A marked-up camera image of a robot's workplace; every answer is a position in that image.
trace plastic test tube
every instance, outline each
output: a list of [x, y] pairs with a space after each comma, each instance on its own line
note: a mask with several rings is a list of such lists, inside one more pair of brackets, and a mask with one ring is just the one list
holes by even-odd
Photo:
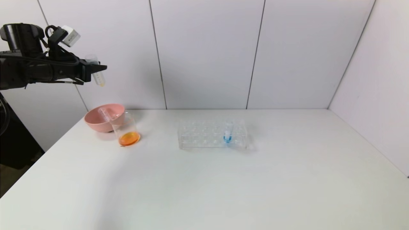
[[105, 122], [111, 122], [115, 120], [118, 116], [112, 116], [108, 110], [104, 107], [98, 109], [99, 115], [104, 119]]
[[223, 136], [223, 139], [225, 140], [226, 143], [230, 143], [231, 141], [233, 128], [234, 128], [233, 122], [226, 122], [225, 135]]
[[[87, 56], [85, 56], [85, 61], [89, 64], [99, 65], [98, 58], [95, 54], [88, 54]], [[97, 85], [105, 85], [105, 78], [103, 77], [102, 72], [93, 73], [92, 76], [94, 77]]]

